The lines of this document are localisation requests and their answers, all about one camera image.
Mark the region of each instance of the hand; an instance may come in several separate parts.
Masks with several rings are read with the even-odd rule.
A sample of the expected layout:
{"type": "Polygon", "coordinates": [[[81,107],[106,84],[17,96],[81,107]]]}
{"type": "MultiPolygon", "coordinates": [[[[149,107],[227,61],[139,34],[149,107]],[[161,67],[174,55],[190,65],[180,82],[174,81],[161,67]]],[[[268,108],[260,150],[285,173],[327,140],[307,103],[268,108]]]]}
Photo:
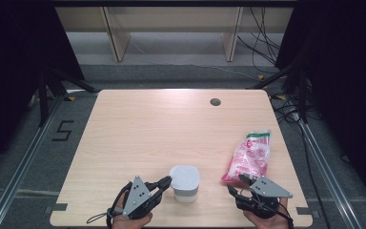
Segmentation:
{"type": "MultiPolygon", "coordinates": [[[[280,203],[287,208],[288,199],[281,198],[280,203]]],[[[281,206],[278,206],[278,211],[287,216],[287,211],[281,206]]],[[[257,229],[288,229],[288,221],[282,216],[275,214],[269,219],[261,219],[254,213],[243,211],[243,215],[251,221],[257,229]]]]}
{"type": "MultiPolygon", "coordinates": [[[[117,207],[123,207],[125,193],[121,195],[120,199],[116,203],[117,207]]],[[[148,224],[153,218],[153,214],[149,213],[147,216],[141,219],[127,219],[121,215],[115,216],[112,219],[112,229],[141,229],[148,224]]]]}

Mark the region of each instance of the pink plastic bag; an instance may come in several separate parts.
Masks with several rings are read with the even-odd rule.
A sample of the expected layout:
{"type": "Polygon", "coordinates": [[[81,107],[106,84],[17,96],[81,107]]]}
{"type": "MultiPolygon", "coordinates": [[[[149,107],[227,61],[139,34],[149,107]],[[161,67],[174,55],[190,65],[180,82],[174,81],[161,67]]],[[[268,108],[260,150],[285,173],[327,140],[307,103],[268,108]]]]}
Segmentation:
{"type": "Polygon", "coordinates": [[[266,175],[270,155],[270,131],[252,132],[234,150],[225,182],[238,182],[239,175],[251,179],[266,175]]]}

